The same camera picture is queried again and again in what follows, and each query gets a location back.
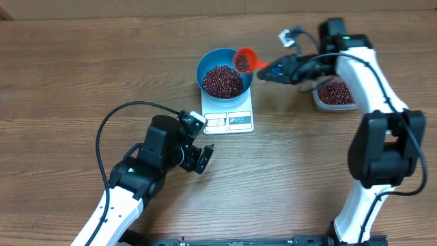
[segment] wall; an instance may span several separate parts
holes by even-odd
[[[437,0],[0,0],[0,6],[4,9],[3,17],[7,16],[6,19],[44,20],[277,12],[431,10],[437,7]]]

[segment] robotic arm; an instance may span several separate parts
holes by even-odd
[[[347,35],[340,18],[327,20],[320,26],[319,33],[320,55],[281,57],[257,75],[261,80],[298,84],[308,78],[336,74],[350,88],[362,115],[348,152],[348,166],[355,180],[343,210],[333,222],[332,233],[335,245],[355,245],[370,239],[371,225],[387,198],[381,197],[372,212],[376,196],[394,191],[416,167],[419,153],[396,114],[401,114],[419,145],[425,118],[421,111],[409,111],[390,88],[366,35]],[[285,38],[281,41],[284,46],[289,43]],[[397,141],[386,143],[386,134],[397,137]],[[369,211],[372,213],[362,230]],[[380,244],[379,238],[368,242],[368,245]]]
[[[115,245],[162,189],[167,172],[175,166],[203,173],[214,144],[206,146],[201,154],[193,142],[205,123],[206,119],[194,111],[181,111],[178,120],[167,115],[152,118],[144,143],[133,146],[111,171],[108,213],[91,246]],[[136,149],[138,156],[131,157]],[[106,192],[72,245],[84,246],[90,239],[103,215],[105,202]]]

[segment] plastic bowl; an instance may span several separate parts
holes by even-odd
[[[320,111],[345,111],[345,110],[352,110],[352,109],[358,109],[358,105],[356,103],[351,105],[327,105],[326,103],[322,102],[319,98],[318,90],[313,90],[313,98],[315,102],[315,107],[319,109]]]
[[[240,95],[234,98],[229,98],[229,99],[216,98],[206,93],[205,90],[203,89],[202,86],[203,78],[205,78],[207,71],[212,70],[215,66],[223,66],[223,65],[227,65],[235,69],[233,59],[236,53],[237,51],[234,49],[220,48],[210,51],[208,54],[204,55],[202,59],[200,59],[196,69],[197,85],[199,86],[202,93],[204,93],[211,100],[220,103],[231,103],[241,98],[245,93],[248,92],[249,88],[251,87],[253,76],[251,73],[249,73],[249,74],[240,74],[240,76],[243,78],[243,91],[241,92]]]

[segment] blue bowl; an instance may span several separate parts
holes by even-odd
[[[208,54],[204,55],[202,59],[200,59],[196,69],[197,85],[208,98],[220,103],[230,103],[241,98],[242,95],[247,93],[247,91],[251,87],[252,79],[253,79],[252,74],[240,74],[240,76],[243,78],[243,91],[241,92],[240,95],[234,98],[230,98],[230,99],[216,98],[206,93],[205,90],[203,89],[202,86],[203,78],[205,78],[207,71],[213,69],[215,66],[223,66],[223,65],[227,65],[235,69],[232,60],[236,53],[237,53],[236,50],[230,48],[220,48],[210,51]]]

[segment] label on scale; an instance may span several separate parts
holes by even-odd
[[[251,112],[231,112],[231,113],[206,113],[208,120],[205,131],[211,133],[224,133],[252,128]]]

